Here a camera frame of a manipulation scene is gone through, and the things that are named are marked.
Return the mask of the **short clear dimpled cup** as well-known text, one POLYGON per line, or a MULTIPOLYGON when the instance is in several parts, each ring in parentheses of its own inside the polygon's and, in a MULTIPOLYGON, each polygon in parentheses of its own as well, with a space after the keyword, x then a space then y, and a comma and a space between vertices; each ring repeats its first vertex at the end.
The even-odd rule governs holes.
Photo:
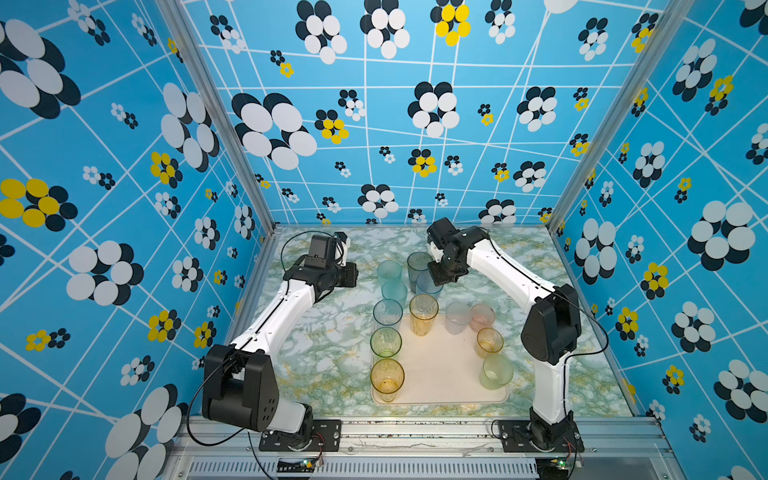
POLYGON ((471 321, 471 308, 463 302, 452 302, 447 306, 445 315, 446 331, 451 335, 459 335, 471 321))

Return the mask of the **green tall glass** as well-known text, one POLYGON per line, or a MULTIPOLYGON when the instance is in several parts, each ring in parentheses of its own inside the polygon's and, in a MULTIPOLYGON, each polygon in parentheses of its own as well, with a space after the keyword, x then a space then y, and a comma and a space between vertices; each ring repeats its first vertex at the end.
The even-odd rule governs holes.
POLYGON ((396 328, 381 327, 376 329, 369 340, 373 362, 395 359, 402 349, 401 334, 396 328))

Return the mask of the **short pink dimpled cup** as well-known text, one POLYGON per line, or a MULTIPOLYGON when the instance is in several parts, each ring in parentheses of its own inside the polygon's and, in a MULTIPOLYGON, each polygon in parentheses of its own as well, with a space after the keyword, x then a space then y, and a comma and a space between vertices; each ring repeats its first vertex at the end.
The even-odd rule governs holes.
POLYGON ((496 320, 495 310, 485 304, 476 304, 470 308, 470 328, 479 332, 485 328, 491 328, 496 320))

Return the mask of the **short green cup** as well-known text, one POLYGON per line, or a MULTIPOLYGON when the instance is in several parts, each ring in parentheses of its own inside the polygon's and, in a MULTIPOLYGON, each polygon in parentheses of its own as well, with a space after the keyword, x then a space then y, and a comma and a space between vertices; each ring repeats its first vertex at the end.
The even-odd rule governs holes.
POLYGON ((487 390, 497 390, 508 385, 515 374, 515 365, 506 356, 491 354, 484 359, 479 374, 480 384, 487 390))

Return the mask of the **teal dimpled tall cup front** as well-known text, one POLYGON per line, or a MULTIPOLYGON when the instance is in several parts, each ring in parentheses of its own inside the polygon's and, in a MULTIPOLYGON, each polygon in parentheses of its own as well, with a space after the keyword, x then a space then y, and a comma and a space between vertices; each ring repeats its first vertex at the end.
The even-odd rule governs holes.
POLYGON ((407 307, 409 287, 402 280, 390 280, 381 286, 384 299, 396 301, 403 309, 407 307))

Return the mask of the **short yellow cup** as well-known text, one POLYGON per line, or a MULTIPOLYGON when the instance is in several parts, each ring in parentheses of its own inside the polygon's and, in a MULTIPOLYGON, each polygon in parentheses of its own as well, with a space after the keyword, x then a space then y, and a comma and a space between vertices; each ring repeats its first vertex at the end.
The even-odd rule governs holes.
POLYGON ((475 353, 480 358, 498 354, 504 347, 503 335, 494 328, 483 328, 477 332, 475 353))

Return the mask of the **blue clear tall glass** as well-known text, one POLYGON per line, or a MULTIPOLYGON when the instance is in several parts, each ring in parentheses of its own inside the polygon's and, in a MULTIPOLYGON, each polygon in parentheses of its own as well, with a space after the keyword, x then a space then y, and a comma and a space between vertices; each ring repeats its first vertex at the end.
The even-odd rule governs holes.
POLYGON ((373 307, 374 321, 381 327, 396 327, 403 317, 403 307, 393 299, 382 299, 373 307))

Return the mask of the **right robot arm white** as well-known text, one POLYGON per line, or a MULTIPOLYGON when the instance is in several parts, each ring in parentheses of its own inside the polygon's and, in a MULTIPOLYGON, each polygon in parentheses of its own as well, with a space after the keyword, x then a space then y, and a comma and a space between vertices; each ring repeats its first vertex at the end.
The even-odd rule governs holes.
POLYGON ((570 365, 582 333, 576 290, 557 286, 502 250, 483 228, 456 228, 441 218, 427 229, 432 261, 428 271, 438 285, 455 283, 472 270, 500 287, 526 314, 521 342, 533 358, 535 392, 530 409, 532 443, 549 451, 575 433, 568 405, 570 365))

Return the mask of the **blue tall dimpled cup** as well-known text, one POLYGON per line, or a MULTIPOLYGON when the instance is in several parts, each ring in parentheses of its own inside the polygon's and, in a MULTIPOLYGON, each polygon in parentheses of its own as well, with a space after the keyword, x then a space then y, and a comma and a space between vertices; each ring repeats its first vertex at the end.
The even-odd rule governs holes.
POLYGON ((429 271, 425 271, 419 274, 416 280, 416 294, 417 295, 429 295, 437 299, 443 287, 439 286, 433 280, 429 271))

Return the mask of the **yellow tall glass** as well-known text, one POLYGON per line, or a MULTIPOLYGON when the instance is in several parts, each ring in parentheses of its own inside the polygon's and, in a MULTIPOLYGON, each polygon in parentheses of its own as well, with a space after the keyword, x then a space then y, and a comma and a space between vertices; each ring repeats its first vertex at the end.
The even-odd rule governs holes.
POLYGON ((439 313, 439 303, 431 295, 418 294, 411 299, 409 312, 412 332, 417 336, 425 336, 439 313))
POLYGON ((369 378, 373 395, 382 402, 390 403, 404 385, 405 371, 397 360, 384 358, 373 365, 369 378))

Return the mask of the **grey tall glass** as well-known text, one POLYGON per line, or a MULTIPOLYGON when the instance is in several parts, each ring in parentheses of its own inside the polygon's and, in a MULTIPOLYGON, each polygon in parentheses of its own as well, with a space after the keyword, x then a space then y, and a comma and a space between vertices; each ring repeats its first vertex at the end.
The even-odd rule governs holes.
POLYGON ((422 273, 428 271, 428 264, 432 260, 431 254, 423 251, 413 252, 407 257, 409 286, 412 293, 416 293, 417 280, 422 273))

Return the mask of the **teal dimpled tall cup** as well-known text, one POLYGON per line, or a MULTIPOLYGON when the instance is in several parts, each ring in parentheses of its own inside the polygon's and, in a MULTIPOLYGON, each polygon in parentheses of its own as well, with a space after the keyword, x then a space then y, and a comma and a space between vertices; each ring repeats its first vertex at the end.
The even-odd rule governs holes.
POLYGON ((394 260, 383 261, 378 265, 376 272, 380 285, 402 279, 402 265, 394 260))
POLYGON ((407 307, 409 287, 402 280, 390 280, 381 286, 384 299, 396 301, 403 309, 407 307))

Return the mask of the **yellow tall glass front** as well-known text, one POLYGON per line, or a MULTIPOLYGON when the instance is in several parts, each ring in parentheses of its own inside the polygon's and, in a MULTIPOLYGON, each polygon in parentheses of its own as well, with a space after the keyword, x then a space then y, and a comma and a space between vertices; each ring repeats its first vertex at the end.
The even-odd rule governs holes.
POLYGON ((382 402, 390 403, 404 385, 405 371, 397 360, 384 358, 373 365, 369 378, 373 395, 382 402))

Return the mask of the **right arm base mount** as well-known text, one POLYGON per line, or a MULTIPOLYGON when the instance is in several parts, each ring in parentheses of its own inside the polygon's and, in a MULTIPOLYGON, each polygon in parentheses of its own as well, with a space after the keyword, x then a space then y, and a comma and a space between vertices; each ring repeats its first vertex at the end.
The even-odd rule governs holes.
POLYGON ((494 420, 491 434, 505 453, 567 454, 583 453, 582 436, 573 419, 549 425, 530 420, 494 420))

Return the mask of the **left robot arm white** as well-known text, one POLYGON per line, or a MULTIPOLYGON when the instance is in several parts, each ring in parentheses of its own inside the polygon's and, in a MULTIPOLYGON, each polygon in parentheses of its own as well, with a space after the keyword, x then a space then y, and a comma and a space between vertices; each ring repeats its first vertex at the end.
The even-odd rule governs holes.
POLYGON ((278 432, 300 445, 311 440, 312 408, 281 396, 273 358, 316 303, 338 288, 357 285, 357 266, 347 260, 349 246, 344 232, 313 236, 308 253, 287 268, 265 310, 229 344, 210 348, 201 388, 204 418, 256 432, 278 432))

